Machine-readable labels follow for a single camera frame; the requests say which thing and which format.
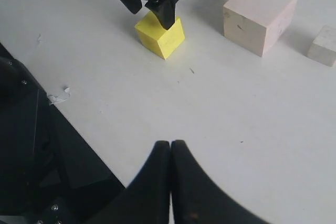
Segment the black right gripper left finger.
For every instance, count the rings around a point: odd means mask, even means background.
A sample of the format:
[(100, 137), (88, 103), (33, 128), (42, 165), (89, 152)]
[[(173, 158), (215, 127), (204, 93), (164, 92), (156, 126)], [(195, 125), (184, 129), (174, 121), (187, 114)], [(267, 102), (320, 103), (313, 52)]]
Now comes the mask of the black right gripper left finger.
[(87, 223), (169, 223), (170, 144), (155, 142), (133, 181)]

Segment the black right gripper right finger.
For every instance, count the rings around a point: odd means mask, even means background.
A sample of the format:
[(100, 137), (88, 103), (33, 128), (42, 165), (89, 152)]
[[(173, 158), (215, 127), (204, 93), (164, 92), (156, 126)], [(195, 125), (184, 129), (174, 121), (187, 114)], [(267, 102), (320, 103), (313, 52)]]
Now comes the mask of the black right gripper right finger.
[(171, 144), (170, 180), (175, 223), (267, 223), (223, 192), (183, 140)]

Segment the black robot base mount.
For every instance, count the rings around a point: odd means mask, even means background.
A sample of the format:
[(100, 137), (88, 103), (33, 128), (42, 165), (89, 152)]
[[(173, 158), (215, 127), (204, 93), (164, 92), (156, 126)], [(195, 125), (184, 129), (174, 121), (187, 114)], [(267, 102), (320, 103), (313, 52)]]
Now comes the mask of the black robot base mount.
[(123, 184), (1, 48), (1, 223), (84, 223)]

